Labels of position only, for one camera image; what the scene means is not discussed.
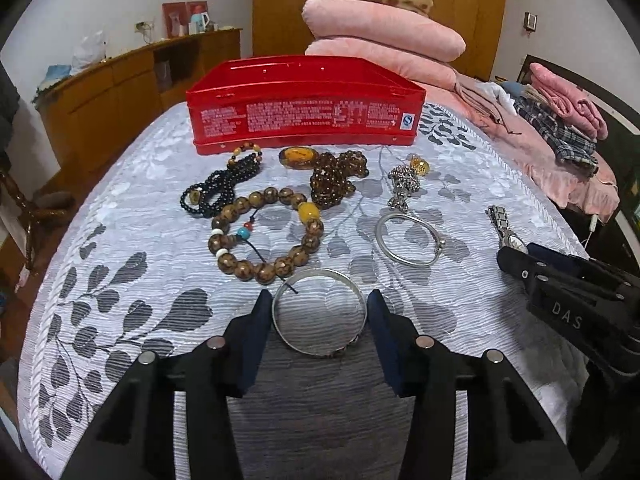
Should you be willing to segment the silver wrist watch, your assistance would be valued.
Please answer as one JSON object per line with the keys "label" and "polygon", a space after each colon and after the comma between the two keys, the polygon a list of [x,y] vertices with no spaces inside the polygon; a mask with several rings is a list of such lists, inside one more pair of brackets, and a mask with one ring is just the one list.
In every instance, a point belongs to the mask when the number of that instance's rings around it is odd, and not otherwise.
{"label": "silver wrist watch", "polygon": [[486,214],[498,233],[501,247],[509,247],[523,254],[528,253],[524,240],[511,229],[508,215],[503,207],[491,205],[486,209]]}

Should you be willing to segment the large silver bangle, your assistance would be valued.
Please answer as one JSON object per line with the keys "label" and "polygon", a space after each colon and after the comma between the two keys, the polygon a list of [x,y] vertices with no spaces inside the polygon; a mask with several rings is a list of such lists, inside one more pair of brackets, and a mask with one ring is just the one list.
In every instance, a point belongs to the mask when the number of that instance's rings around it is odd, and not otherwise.
{"label": "large silver bangle", "polygon": [[278,288],[271,319],[285,347],[308,358],[332,359],[358,344],[368,314],[362,292],[347,275],[310,269]]}

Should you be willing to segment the pink bed cover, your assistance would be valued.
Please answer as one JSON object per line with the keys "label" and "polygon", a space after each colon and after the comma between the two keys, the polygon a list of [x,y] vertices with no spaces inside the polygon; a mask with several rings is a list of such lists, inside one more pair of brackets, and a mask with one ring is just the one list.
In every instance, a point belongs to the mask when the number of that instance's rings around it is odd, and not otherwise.
{"label": "pink bed cover", "polygon": [[598,157],[599,171],[591,178],[556,161],[552,148],[539,133],[521,117],[506,115],[506,124],[498,125],[466,104],[457,93],[424,84],[428,102],[449,108],[483,131],[495,149],[562,209],[570,208],[601,222],[609,222],[620,204],[613,170]]}

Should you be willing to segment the plaid folded clothes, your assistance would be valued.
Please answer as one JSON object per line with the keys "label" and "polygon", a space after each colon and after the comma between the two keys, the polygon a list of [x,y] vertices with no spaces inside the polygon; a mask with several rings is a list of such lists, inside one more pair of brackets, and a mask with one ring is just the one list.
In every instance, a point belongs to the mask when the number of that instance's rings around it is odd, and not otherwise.
{"label": "plaid folded clothes", "polygon": [[548,106],[520,96],[515,99],[514,108],[546,141],[559,164],[572,167],[586,177],[593,177],[599,171],[594,156],[596,144],[563,122]]}

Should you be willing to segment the thin silver bangle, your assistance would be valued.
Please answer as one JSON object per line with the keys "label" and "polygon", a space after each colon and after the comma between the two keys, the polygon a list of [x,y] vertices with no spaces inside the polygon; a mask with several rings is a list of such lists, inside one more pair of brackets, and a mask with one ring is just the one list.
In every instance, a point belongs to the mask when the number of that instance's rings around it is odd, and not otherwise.
{"label": "thin silver bangle", "polygon": [[383,257],[411,269],[428,269],[439,262],[445,240],[424,219],[392,211],[383,214],[374,228],[374,240]]}

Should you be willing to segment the dark wooden headboard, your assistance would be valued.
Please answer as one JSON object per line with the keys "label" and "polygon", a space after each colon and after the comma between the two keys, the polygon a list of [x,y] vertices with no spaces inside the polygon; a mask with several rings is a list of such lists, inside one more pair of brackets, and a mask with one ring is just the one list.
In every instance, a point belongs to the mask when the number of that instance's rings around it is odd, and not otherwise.
{"label": "dark wooden headboard", "polygon": [[600,110],[608,125],[608,138],[598,142],[599,153],[613,170],[620,194],[614,222],[625,239],[625,247],[639,259],[639,113],[586,77],[532,54],[524,58],[519,82],[525,80],[532,63],[543,65],[574,84]]}

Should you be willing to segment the white floral table cloth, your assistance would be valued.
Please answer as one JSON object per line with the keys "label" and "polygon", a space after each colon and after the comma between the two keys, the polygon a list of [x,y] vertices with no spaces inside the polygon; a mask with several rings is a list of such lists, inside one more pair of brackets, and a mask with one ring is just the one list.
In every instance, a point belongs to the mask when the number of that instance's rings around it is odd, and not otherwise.
{"label": "white floral table cloth", "polygon": [[[224,166],[192,143],[173,107],[134,141],[80,207],[32,308],[18,418],[27,452],[58,478],[82,433],[140,353],[178,356],[250,312],[260,286],[218,269],[212,227],[182,192]],[[408,148],[367,146],[368,174],[322,214],[319,249],[292,287],[273,283],[277,327],[255,385],[229,403],[249,479],[393,479],[412,403],[386,385],[361,301],[455,352],[501,350],[565,434],[584,358],[526,309],[497,264],[487,208],[526,242],[580,244],[544,194],[470,124],[424,107]]]}

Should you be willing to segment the beige folded cloth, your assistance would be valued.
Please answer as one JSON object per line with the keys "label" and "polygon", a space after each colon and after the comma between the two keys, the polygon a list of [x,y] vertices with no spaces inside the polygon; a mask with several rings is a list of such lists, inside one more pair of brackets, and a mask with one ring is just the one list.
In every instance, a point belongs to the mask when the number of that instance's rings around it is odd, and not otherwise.
{"label": "beige folded cloth", "polygon": [[495,138],[503,133],[513,133],[506,120],[508,111],[481,81],[457,73],[454,93],[471,109],[472,124],[488,136]]}

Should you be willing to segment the lower pink folded quilt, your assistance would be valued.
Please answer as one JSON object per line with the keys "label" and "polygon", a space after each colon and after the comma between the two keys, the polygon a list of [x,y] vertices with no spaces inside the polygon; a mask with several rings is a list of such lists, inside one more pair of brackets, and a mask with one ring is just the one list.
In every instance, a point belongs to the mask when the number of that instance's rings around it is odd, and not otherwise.
{"label": "lower pink folded quilt", "polygon": [[364,58],[406,79],[445,90],[454,90],[458,78],[457,72],[442,62],[357,38],[318,39],[305,54]]}

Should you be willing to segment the wooden coat stand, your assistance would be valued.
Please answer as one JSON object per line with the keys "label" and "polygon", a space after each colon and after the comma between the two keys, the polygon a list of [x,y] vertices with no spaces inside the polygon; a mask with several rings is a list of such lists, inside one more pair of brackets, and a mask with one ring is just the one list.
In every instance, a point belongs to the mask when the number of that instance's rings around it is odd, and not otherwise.
{"label": "wooden coat stand", "polygon": [[31,271],[36,256],[35,232],[36,227],[43,223],[62,222],[68,217],[72,207],[68,209],[40,209],[30,200],[10,175],[11,161],[6,151],[1,152],[1,188],[6,191],[9,199],[17,206],[20,214],[17,219],[25,231],[25,266]]}

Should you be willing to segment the brown slippers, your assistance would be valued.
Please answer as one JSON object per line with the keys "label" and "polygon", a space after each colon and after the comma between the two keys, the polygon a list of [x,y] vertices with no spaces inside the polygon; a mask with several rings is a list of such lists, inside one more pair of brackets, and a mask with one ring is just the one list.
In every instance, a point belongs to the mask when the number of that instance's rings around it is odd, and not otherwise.
{"label": "brown slippers", "polygon": [[34,196],[34,204],[40,209],[68,209],[75,203],[72,193],[56,191]]}

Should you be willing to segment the dark grey jacket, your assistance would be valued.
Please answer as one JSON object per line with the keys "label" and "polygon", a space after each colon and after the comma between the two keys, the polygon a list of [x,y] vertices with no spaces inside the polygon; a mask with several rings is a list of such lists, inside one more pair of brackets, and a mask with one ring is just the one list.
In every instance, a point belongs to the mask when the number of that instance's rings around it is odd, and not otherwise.
{"label": "dark grey jacket", "polygon": [[6,69],[0,64],[0,148],[5,151],[13,136],[13,121],[21,97]]}

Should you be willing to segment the red photo frames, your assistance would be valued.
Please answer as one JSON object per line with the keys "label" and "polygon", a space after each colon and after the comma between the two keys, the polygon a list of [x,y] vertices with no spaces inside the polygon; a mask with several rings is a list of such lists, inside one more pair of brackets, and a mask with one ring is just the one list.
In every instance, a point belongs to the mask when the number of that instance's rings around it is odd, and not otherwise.
{"label": "red photo frames", "polygon": [[162,4],[163,20],[166,35],[169,39],[177,38],[188,32],[194,14],[208,11],[206,0],[187,2],[165,2]]}

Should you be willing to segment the wall phone unit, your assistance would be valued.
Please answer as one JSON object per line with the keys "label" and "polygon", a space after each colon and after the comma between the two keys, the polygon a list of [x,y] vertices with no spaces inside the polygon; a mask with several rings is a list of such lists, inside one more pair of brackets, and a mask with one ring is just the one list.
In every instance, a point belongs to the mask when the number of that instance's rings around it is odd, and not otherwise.
{"label": "wall phone unit", "polygon": [[534,32],[537,29],[537,15],[525,12],[523,18],[523,28],[529,34],[530,32]]}

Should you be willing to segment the wall socket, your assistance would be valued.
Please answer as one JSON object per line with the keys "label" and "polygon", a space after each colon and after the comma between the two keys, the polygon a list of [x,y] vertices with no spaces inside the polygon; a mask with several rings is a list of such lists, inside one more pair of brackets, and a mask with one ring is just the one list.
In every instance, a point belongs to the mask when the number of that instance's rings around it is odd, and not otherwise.
{"label": "wall socket", "polygon": [[134,28],[137,30],[152,30],[153,23],[147,21],[137,22],[137,24],[134,25]]}

